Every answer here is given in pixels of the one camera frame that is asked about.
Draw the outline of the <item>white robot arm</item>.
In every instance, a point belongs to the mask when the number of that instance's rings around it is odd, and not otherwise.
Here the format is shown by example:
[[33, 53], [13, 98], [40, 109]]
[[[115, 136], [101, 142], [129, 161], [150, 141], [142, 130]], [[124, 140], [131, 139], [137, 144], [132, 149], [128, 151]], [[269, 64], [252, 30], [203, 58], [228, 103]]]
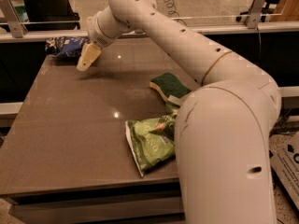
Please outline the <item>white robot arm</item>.
[[187, 224], [277, 224], [269, 133], [281, 95], [265, 71], [156, 9], [155, 0], [108, 0], [89, 23], [86, 70], [125, 32], [139, 29], [199, 89], [182, 103], [175, 126], [179, 184]]

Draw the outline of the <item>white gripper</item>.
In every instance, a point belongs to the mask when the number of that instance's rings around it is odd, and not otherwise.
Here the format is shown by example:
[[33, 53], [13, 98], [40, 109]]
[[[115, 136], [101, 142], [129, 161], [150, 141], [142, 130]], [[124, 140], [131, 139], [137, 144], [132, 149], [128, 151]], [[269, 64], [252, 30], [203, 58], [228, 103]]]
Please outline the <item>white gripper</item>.
[[83, 45], [81, 56], [78, 59], [77, 69], [81, 72], [86, 71], [93, 62], [100, 56], [102, 50], [110, 46], [113, 40], [106, 36], [99, 25], [98, 20], [101, 18], [101, 11], [97, 12], [88, 22], [88, 37], [92, 43]]

